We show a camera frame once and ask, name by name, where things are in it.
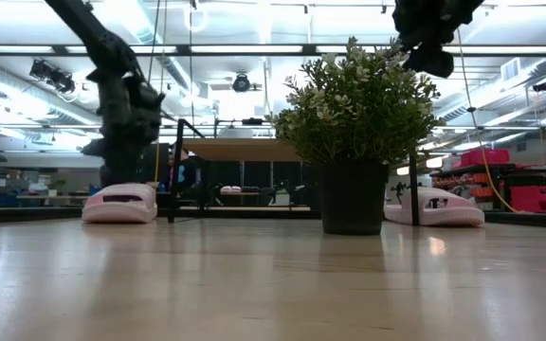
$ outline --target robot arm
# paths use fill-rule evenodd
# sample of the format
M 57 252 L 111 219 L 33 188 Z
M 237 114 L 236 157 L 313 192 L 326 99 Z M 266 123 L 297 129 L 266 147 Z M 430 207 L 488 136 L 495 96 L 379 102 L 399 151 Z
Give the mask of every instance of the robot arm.
M 140 182 L 139 159 L 159 136 L 163 94 L 147 82 L 134 50 L 107 30 L 82 0 L 45 0 L 82 40 L 96 70 L 87 78 L 99 87 L 103 138 L 83 148 L 104 159 L 102 186 Z
M 483 0 L 395 0 L 393 21 L 399 40 L 409 52 L 404 64 L 416 72 L 447 78 L 454 70 L 452 56 L 442 50 L 454 31 L 473 20 Z

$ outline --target pipe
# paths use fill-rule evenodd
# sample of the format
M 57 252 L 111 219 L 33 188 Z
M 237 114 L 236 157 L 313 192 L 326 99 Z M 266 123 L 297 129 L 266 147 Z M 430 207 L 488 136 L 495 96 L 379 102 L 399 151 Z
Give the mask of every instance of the pipe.
M 55 110 L 61 115 L 71 117 L 83 124 L 100 123 L 100 117 L 97 117 L 96 114 L 92 114 L 75 104 L 66 103 L 63 100 L 58 99 L 56 95 L 50 94 L 46 90 L 43 90 L 38 86 L 32 86 L 33 84 L 27 81 L 23 81 L 18 77 L 15 77 L 1 69 L 0 83 L 9 86 L 14 90 L 14 92 L 23 92 L 24 94 L 35 99 L 36 103 L 48 105 L 50 109 Z
M 107 0 L 110 10 L 118 15 L 118 18 L 123 25 L 135 36 L 135 38 L 143 45 L 152 45 L 153 42 L 164 44 L 158 34 L 155 34 L 155 28 L 148 19 L 145 11 L 143 0 L 124 0 L 120 1 Z M 161 64 L 170 76 L 183 89 L 185 95 L 191 93 L 190 86 L 193 87 L 193 92 L 198 92 L 199 87 L 191 82 L 191 78 L 182 66 L 174 57 L 164 57 L 156 55 L 155 59 Z
M 509 84 L 509 81 L 503 81 L 501 76 L 497 76 L 492 81 L 471 91 L 470 95 L 473 99 L 473 105 L 475 107 L 483 107 L 505 97 L 508 94 L 506 90 L 515 88 L 520 85 L 530 86 L 540 81 L 543 77 L 546 77 L 546 59 L 539 61 L 538 63 L 535 63 L 533 66 L 531 66 L 526 75 L 527 76 L 525 76 L 524 81 L 521 81 L 518 84 Z M 444 106 L 439 111 L 440 114 L 437 114 L 436 116 L 443 121 L 449 121 L 456 117 L 467 114 L 468 107 L 469 104 L 467 103 L 467 98 L 465 94 L 459 99 L 456 99 L 448 105 Z

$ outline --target security camera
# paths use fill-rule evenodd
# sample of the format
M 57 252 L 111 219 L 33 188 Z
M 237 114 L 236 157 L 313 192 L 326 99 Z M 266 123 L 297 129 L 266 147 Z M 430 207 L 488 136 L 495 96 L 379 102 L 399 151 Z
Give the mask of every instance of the security camera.
M 247 78 L 247 74 L 239 74 L 233 82 L 233 90 L 235 92 L 246 92 L 250 89 L 250 81 Z

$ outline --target wooden table surface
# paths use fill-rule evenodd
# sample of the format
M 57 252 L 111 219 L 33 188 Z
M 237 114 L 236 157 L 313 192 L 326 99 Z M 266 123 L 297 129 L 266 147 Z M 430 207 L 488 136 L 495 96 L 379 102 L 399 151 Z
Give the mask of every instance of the wooden table surface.
M 183 147 L 210 161 L 300 161 L 294 147 L 271 138 L 186 138 Z
M 0 224 L 0 341 L 546 341 L 546 228 Z
M 56 196 L 48 196 L 48 195 L 16 195 L 16 199 L 87 199 L 89 198 L 89 195 L 56 195 Z

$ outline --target ceiling duct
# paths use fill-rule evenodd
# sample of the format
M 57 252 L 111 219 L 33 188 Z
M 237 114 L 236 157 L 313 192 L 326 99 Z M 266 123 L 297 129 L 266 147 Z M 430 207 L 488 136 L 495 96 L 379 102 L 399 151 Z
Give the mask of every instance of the ceiling duct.
M 500 75 L 471 91 L 470 95 L 473 106 L 482 108 L 485 105 L 505 97 L 508 94 L 507 90 L 509 89 L 513 89 L 520 85 L 534 85 L 546 77 L 546 59 L 527 67 L 524 67 L 523 63 L 519 64 L 521 64 L 519 73 L 523 76 L 514 76 L 509 78 L 508 81 L 504 81 L 503 76 Z M 449 121 L 466 114 L 468 108 L 469 103 L 466 94 L 464 94 L 460 98 L 453 100 L 451 103 L 441 108 L 436 116 L 443 121 Z
M 107 0 L 107 2 L 109 3 L 109 6 L 111 6 L 111 10 L 115 11 L 120 21 L 141 44 L 152 45 L 153 42 L 163 44 L 163 40 L 159 35 L 155 35 L 154 25 L 148 19 L 145 5 L 142 0 L 123 0 L 121 1 L 122 4 L 112 0 Z M 165 9 L 163 9 L 163 15 L 168 15 Z M 203 94 L 203 92 L 200 91 L 201 88 L 204 87 L 203 85 L 199 86 L 191 82 L 191 78 L 175 58 L 155 55 L 155 59 L 178 83 L 184 95 L 191 93 L 198 94 L 200 97 L 208 95 Z
M 98 124 L 100 118 L 85 109 L 67 103 L 46 90 L 33 86 L 28 81 L 23 81 L 0 69 L 0 93 L 8 98 L 22 97 L 27 108 L 41 108 L 46 112 L 55 113 L 55 117 L 66 123 Z

